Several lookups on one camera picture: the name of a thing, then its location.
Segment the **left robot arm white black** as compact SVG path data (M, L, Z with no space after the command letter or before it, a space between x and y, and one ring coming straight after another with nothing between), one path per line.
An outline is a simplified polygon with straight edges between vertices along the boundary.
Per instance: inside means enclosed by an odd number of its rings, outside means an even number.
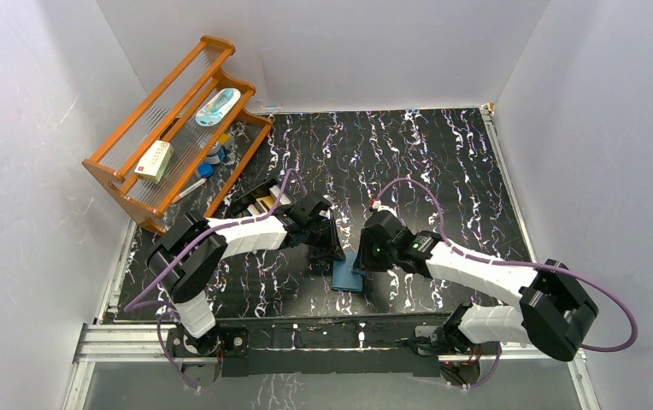
M188 213L151 250L147 267L164 273L164 289L184 328L186 344L209 355L219 345L216 320L205 289L222 260L255 251L309 247L314 260L344 261L332 204L314 193L265 214L237 219Z

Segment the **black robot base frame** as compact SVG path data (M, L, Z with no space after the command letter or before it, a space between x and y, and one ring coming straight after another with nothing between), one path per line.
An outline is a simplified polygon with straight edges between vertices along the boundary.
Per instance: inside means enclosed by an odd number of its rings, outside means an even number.
M203 349L169 319L158 324L86 325L74 361L164 364L187 387L220 378L277 373L394 373L442 378L467 388L514 368L538 384L541 372L564 371L581 384L581 359L564 363L532 346L486 343L461 351L441 337L442 313L224 319Z

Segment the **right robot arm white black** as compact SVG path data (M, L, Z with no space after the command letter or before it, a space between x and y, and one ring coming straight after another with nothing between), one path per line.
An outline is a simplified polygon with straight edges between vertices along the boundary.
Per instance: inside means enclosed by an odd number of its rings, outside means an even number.
M393 213L370 216L361 230L354 267L407 273L454 282L498 299L495 307L470 302L455 309L427 337L433 347L466 354L482 343L531 344L550 358L568 362L597 318L596 303L577 279L554 266L516 266L511 261L450 245L431 231L413 233Z

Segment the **blue card holder wallet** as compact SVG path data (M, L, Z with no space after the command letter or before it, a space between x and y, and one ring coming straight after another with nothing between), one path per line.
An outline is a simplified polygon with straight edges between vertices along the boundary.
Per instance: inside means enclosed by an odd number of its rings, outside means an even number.
M332 263L332 290L348 292L363 291L363 272L354 269L356 257L356 252L346 251L343 261L334 261Z

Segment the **black plastic card box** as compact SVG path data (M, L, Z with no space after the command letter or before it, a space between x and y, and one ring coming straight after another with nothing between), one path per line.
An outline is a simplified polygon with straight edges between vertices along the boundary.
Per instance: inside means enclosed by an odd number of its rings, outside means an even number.
M238 217L244 217L244 216L254 216L254 215L252 215L251 213L248 212L247 207L251 203L253 203L253 201L256 199L256 193L267 191L271 186L274 186L274 185L279 186L279 194L280 194L281 193L280 181L277 180L277 179L274 179L274 178L265 179L260 184L258 184L255 187L247 190L239 198L231 201L231 203L226 208L225 216L227 218L238 218Z

